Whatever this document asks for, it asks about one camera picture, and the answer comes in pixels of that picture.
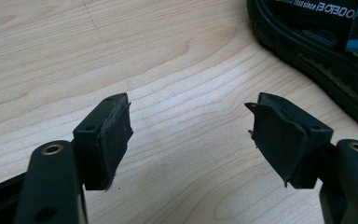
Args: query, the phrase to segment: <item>black shoe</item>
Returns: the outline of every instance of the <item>black shoe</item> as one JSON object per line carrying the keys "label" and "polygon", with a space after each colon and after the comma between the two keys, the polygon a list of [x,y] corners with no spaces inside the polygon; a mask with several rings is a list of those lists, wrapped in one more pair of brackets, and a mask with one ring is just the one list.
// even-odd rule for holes
{"label": "black shoe", "polygon": [[261,43],[358,121],[358,0],[248,0]]}

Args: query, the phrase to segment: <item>wooden table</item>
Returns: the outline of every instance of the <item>wooden table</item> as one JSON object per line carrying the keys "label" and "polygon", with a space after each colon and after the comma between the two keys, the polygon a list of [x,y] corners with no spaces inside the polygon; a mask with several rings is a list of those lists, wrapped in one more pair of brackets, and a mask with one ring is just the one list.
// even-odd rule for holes
{"label": "wooden table", "polygon": [[317,189],[286,189],[243,103],[283,96],[358,139],[358,124],[255,40],[246,1],[0,1],[0,182],[127,92],[134,135],[90,223],[322,223]]}

